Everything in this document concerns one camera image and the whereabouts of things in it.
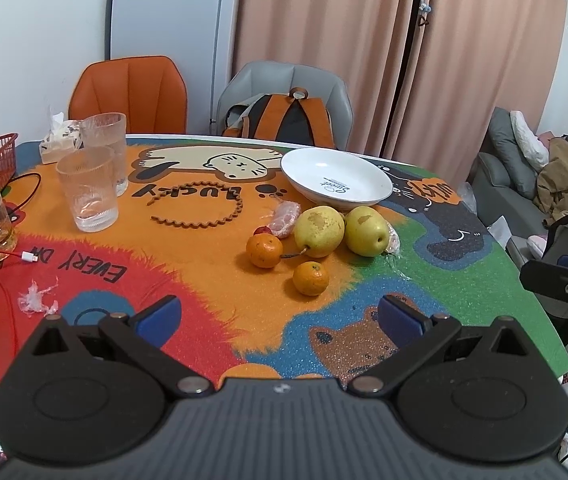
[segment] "chair backrest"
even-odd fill
[[[125,57],[89,65],[80,76],[68,117],[81,120],[105,112],[126,114],[126,132],[186,132],[186,86],[165,56]]]
[[[308,90],[309,97],[322,99],[331,116],[335,145],[344,150],[353,124],[353,110],[344,81],[314,66],[277,61],[251,61],[231,79],[219,97],[216,133],[224,132],[224,119],[233,105],[257,94],[288,94],[295,86]]]

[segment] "brown blanket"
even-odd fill
[[[568,142],[554,137],[548,155],[548,164],[538,174],[538,195],[533,203],[549,214],[552,223],[568,212]]]

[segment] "drinking glass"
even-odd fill
[[[59,181],[80,231],[101,231],[118,219],[114,160],[108,146],[83,148],[59,159]]]
[[[108,146],[115,152],[116,192],[118,196],[128,187],[126,164],[126,115],[98,114],[80,123],[84,146]]]

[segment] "white bowl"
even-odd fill
[[[281,167],[307,199],[342,211],[376,204],[393,192],[384,171],[352,153],[299,148],[282,157]]]

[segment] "orange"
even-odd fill
[[[246,254],[256,267],[270,269],[275,267],[282,257],[284,247],[280,239],[268,233],[251,236],[246,243]]]
[[[299,264],[293,271],[293,285],[306,296],[318,296],[328,286],[328,271],[317,262]]]

